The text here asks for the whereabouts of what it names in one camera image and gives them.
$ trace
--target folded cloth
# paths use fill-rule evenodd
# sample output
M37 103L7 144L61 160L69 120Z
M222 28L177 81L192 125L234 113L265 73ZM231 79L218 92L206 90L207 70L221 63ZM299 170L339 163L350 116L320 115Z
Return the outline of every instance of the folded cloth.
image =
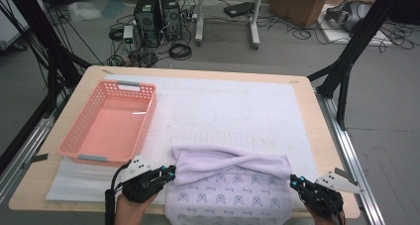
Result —
M287 156L217 146L177 146L166 188L172 225L283 224L291 216Z

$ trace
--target pink object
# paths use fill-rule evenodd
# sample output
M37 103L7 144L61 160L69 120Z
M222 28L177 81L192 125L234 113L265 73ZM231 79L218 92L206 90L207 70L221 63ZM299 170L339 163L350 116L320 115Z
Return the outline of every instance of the pink object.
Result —
M156 106L153 84L101 80L58 153L77 163L120 167L142 150Z

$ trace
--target white stand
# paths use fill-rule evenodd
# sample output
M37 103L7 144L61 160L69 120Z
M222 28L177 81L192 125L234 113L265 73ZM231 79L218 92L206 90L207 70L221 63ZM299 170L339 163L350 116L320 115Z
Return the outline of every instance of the white stand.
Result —
M198 14L197 14L197 27L195 30L195 43L198 47L201 46L203 41L203 28L204 28L204 16L203 16L203 1L198 0ZM257 28L257 19L259 17L260 5L262 0L256 0L253 17L250 18L251 34L253 37L253 47L257 50L260 47L260 37Z

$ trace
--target headset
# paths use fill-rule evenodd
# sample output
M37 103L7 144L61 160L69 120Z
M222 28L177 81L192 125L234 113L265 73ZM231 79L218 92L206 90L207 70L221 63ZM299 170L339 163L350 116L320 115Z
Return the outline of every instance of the headset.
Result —
M328 8L326 20L334 20L346 32L353 33L365 18L370 6L361 0L344 0L340 5Z

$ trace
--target wooden table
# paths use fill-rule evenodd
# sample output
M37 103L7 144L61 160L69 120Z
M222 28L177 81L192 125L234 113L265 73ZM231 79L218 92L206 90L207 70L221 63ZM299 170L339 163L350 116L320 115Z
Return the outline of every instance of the wooden table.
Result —
M20 185L12 196L9 206L15 210L49 210L49 211L104 211L104 203L94 202L58 202L45 200L53 179L58 170L62 156L56 149L66 132L70 129L83 104L95 87L98 80L107 74L129 74L159 77L188 77L202 79L225 79L255 82L273 82L290 84L296 96L300 114L307 132L309 144L317 165L319 175L334 168L342 169L336 147L315 97L309 80L304 76L235 73L217 71L195 71L155 68L127 68L111 66L89 67L73 95L67 102L61 115L53 126L49 136L39 151L39 155L49 154L46 161L33 163ZM345 201L345 211L348 218L360 216L360 210L355 197L350 193L342 193ZM149 213L163 214L162 205L152 205ZM305 217L306 211L293 210L293 217Z

